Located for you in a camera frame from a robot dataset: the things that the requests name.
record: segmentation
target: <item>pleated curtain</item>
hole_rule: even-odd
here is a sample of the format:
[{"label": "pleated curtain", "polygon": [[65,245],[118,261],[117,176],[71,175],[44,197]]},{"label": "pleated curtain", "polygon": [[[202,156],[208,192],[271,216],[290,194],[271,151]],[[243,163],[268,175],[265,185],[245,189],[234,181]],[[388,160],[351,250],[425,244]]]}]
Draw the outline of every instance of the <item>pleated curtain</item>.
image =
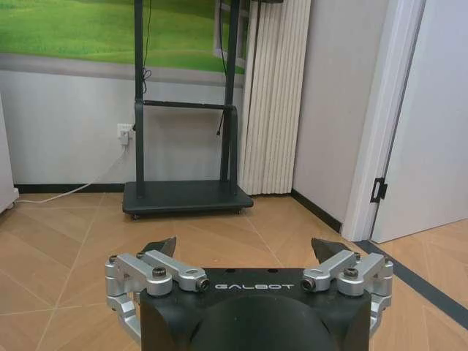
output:
[{"label": "pleated curtain", "polygon": [[252,1],[239,185],[250,195],[292,189],[311,0]]}]

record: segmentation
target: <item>wall outlet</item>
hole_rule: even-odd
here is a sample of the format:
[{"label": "wall outlet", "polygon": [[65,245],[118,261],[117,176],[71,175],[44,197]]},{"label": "wall outlet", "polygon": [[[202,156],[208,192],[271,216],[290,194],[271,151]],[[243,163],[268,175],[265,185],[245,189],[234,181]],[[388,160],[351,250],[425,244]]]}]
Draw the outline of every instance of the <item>wall outlet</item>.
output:
[{"label": "wall outlet", "polygon": [[132,138],[133,124],[119,123],[117,124],[117,137],[121,145],[129,145],[129,139]]}]

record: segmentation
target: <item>screw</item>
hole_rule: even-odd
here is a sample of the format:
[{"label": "screw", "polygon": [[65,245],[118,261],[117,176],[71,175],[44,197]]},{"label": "screw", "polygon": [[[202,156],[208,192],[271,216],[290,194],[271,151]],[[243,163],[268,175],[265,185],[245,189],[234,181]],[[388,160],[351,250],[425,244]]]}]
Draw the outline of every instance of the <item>screw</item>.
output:
[{"label": "screw", "polygon": [[161,278],[162,276],[166,275],[166,268],[164,267],[156,267],[153,269],[153,278]]},{"label": "screw", "polygon": [[313,279],[304,279],[301,282],[301,286],[305,291],[312,292],[315,289],[315,280],[313,280]]},{"label": "screw", "polygon": [[198,291],[206,291],[210,287],[210,281],[208,279],[201,279],[197,282]]},{"label": "screw", "polygon": [[346,268],[343,274],[350,278],[356,278],[358,276],[358,270],[356,268]]}]

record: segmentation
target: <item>door frame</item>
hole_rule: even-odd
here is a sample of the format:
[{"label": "door frame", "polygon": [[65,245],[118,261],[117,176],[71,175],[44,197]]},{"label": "door frame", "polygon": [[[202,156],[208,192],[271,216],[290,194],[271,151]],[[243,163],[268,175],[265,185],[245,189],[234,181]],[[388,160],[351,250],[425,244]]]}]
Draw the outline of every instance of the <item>door frame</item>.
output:
[{"label": "door frame", "polygon": [[370,203],[374,179],[385,177],[426,0],[390,0],[361,146],[341,235],[370,239],[378,203]]}]

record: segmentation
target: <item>white cabinet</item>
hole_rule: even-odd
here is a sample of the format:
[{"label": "white cabinet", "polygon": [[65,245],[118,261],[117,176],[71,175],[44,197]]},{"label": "white cabinet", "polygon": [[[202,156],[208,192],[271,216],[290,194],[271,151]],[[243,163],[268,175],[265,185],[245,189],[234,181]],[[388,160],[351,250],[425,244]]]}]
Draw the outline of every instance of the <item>white cabinet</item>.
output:
[{"label": "white cabinet", "polygon": [[0,212],[9,208],[17,198],[18,190],[13,186],[7,131],[0,97]]}]

